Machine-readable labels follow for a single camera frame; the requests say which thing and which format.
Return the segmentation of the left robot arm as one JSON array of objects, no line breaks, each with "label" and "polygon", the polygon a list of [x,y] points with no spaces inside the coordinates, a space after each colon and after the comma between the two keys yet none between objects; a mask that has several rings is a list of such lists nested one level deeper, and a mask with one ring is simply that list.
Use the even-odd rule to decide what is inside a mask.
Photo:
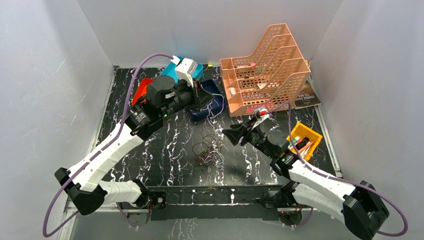
[{"label": "left robot arm", "polygon": [[175,81],[171,76],[160,75],[144,79],[133,103],[110,135],[79,163],[69,169],[61,167],[54,175],[83,216],[110,203],[130,203],[144,208],[152,200],[152,193],[140,180],[109,182],[103,177],[126,154],[162,128],[165,118],[186,108],[198,111],[213,98],[195,78]]}]

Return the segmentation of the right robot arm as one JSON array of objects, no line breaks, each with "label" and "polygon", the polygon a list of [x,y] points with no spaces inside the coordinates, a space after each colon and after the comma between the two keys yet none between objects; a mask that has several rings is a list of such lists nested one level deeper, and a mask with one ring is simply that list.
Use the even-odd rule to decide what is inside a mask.
[{"label": "right robot arm", "polygon": [[249,143],[271,159],[270,166],[279,175],[297,186],[282,192],[282,202],[288,207],[298,203],[316,208],[343,222],[347,229],[361,240],[371,240],[390,213],[382,199],[374,193],[374,186],[361,181],[360,186],[341,182],[335,176],[310,164],[303,164],[288,149],[283,132],[269,133],[260,127],[233,124],[223,134],[235,145]]}]

